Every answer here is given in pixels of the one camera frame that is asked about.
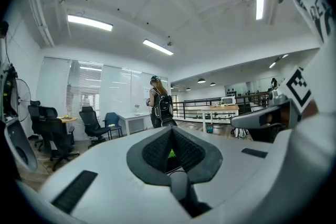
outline office chair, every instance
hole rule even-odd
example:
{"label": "office chair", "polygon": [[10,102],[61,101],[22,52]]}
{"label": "office chair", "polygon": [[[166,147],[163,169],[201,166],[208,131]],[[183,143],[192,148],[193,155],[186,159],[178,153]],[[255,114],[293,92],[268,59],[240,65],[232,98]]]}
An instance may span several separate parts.
{"label": "office chair", "polygon": [[58,160],[55,162],[52,170],[56,170],[56,166],[62,161],[70,161],[68,157],[79,156],[79,153],[69,153],[71,150],[71,136],[67,135],[63,131],[62,120],[58,118],[45,118],[39,123],[39,127],[43,133],[43,136],[47,136],[50,141],[53,141],[57,151]]}
{"label": "office chair", "polygon": [[[39,109],[38,106],[41,105],[40,101],[30,101],[30,105],[28,106],[28,111],[30,114],[30,119],[32,120],[31,122],[31,129],[33,130],[34,134],[41,135],[41,132],[38,128],[38,121],[39,121]],[[38,151],[41,151],[41,147],[43,146],[43,139],[38,139],[35,143],[34,146],[37,147],[37,144],[40,144],[38,147]]]}
{"label": "office chair", "polygon": [[109,134],[111,135],[111,139],[112,139],[111,131],[118,130],[119,137],[120,137],[120,132],[122,136],[122,127],[119,125],[119,117],[117,114],[115,114],[114,112],[106,113],[105,120],[103,121],[105,123],[105,127],[108,127],[110,124],[115,125],[114,127],[108,127],[110,128]]}
{"label": "office chair", "polygon": [[97,138],[98,140],[91,141],[91,145],[88,148],[91,148],[101,142],[106,141],[103,134],[108,133],[111,129],[109,127],[100,127],[100,124],[97,120],[96,112],[90,106],[83,106],[82,111],[79,112],[80,117],[83,120],[85,125],[85,133],[92,137]]}

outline floor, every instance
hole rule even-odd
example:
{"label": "floor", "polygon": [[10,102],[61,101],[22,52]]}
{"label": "floor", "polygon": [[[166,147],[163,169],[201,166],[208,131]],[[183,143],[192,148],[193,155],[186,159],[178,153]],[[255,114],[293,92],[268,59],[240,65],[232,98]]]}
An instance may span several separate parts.
{"label": "floor", "polygon": [[[203,130],[202,123],[194,123],[194,122],[185,122],[185,121],[177,121],[178,126],[191,128],[197,131]],[[230,125],[225,124],[218,124],[214,125],[214,133],[213,135],[219,135],[228,139],[237,139],[233,135],[231,135],[232,127]],[[39,152],[37,148],[34,146],[35,140],[30,141],[32,148],[35,152],[35,155],[38,160],[38,168],[34,172],[29,172],[25,168],[21,167],[19,163],[17,163],[17,168],[20,173],[22,181],[30,186],[35,191],[38,191],[41,187],[41,185],[48,179],[50,175],[52,175],[54,172],[52,170],[53,165],[55,163],[55,160],[53,162],[50,161],[50,156],[41,150]],[[88,150],[88,146],[90,145],[90,141],[76,141],[74,144],[74,151],[73,153],[84,153]],[[57,169],[61,168],[62,166],[66,165],[68,162],[66,160],[63,160],[58,166]]]}

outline black pants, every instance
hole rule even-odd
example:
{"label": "black pants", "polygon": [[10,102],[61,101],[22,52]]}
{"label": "black pants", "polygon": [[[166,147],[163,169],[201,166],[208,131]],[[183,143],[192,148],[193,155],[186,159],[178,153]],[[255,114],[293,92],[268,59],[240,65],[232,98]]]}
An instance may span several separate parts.
{"label": "black pants", "polygon": [[151,113],[151,120],[152,120],[152,124],[153,124],[153,128],[160,128],[161,127],[161,120],[155,116],[154,110],[152,109],[152,113]]}

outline white desk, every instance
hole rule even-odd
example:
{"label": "white desk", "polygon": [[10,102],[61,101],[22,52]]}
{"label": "white desk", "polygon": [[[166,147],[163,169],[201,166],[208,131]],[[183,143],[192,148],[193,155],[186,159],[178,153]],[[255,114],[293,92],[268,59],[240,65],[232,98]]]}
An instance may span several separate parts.
{"label": "white desk", "polygon": [[216,111],[221,111],[221,112],[226,112],[228,115],[224,116],[226,118],[223,123],[230,123],[230,119],[233,116],[238,116],[239,115],[239,106],[238,105],[227,105],[227,106],[218,106],[218,107],[213,107],[213,106],[208,106],[206,109],[202,109],[202,116],[203,116],[203,133],[206,133],[206,124],[205,124],[205,112],[210,112],[210,117],[211,117],[211,124],[213,124],[213,117],[212,113]]}
{"label": "white desk", "polygon": [[117,115],[119,116],[119,118],[125,121],[127,135],[130,135],[130,127],[128,125],[128,122],[139,120],[139,119],[144,119],[150,114],[148,111],[146,111],[146,112],[123,112],[123,113],[117,113]]}

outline blue chair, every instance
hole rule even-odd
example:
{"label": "blue chair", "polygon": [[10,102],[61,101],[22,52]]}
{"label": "blue chair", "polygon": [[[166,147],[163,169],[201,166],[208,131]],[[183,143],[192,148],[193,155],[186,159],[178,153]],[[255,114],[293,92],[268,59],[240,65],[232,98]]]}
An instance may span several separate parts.
{"label": "blue chair", "polygon": [[117,114],[115,114],[114,112],[106,113],[105,120],[103,121],[105,123],[105,127],[108,127],[110,124],[115,125],[113,127],[110,127],[109,134],[111,135],[111,139],[112,139],[111,131],[118,130],[119,137],[120,135],[122,136],[122,127],[119,125],[119,117]]}

